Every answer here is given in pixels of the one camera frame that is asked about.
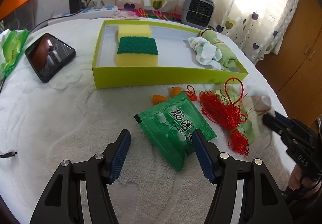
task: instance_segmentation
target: fleece tablecloth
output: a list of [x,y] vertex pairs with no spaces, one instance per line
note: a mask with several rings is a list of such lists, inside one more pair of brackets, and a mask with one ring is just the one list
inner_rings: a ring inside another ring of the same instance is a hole
[[[215,186],[204,178],[195,153],[187,157],[181,172],[175,172],[133,118],[152,106],[154,94],[168,95],[170,86],[95,89],[91,61],[102,21],[66,21],[28,38],[27,46],[49,32],[75,48],[77,56],[47,84],[37,78],[25,56],[7,78],[0,95],[0,151],[18,154],[0,159],[0,194],[20,223],[29,223],[43,189],[62,160],[87,160],[102,152],[126,128],[131,132],[131,147],[120,178],[108,187],[119,223],[203,223]],[[228,37],[218,37],[249,72],[243,84],[265,89],[274,109],[286,115],[274,91],[242,51]],[[211,85],[194,87],[205,90]],[[228,132],[209,124],[218,135],[213,142],[222,152],[247,161],[261,158],[279,187],[286,186],[294,162],[286,155],[286,146],[278,135],[273,134],[265,148],[269,138],[256,131],[258,136],[245,158],[227,146]],[[238,223],[242,185],[239,181],[232,223]],[[82,183],[84,219],[90,223],[84,194]]]

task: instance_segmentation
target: black handheld device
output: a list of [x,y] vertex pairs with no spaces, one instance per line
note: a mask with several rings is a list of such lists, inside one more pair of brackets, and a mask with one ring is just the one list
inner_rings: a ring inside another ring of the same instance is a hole
[[47,83],[73,60],[76,51],[58,38],[45,33],[25,51],[25,54],[39,79]]

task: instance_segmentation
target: orange plastic carrot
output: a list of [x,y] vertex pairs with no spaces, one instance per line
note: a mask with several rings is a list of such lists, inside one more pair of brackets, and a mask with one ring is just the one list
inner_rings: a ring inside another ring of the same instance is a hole
[[172,87],[171,97],[177,96],[181,92],[182,92],[182,89],[180,87]]
[[159,103],[161,103],[161,102],[163,102],[163,101],[166,101],[166,100],[168,100],[169,98],[168,97],[164,97],[164,96],[161,96],[161,95],[154,95],[153,97],[152,97],[152,103],[154,104],[154,105],[157,105],[157,104],[159,104]]

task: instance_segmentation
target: cabinet handle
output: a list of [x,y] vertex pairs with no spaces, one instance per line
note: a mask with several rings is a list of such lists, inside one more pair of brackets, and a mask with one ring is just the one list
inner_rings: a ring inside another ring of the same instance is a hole
[[315,53],[315,51],[313,51],[313,52],[311,53],[311,55],[310,55],[310,57],[309,57],[309,60],[311,60],[311,59],[312,59],[312,57],[313,57],[314,53]]
[[309,51],[310,48],[311,48],[310,45],[305,46],[305,48],[304,48],[304,55],[306,55],[308,53],[308,51]]

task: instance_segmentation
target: white wall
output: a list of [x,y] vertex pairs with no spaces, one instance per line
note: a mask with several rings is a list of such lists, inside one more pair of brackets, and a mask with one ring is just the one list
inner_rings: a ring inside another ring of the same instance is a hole
[[54,15],[69,12],[69,0],[34,0],[35,24]]

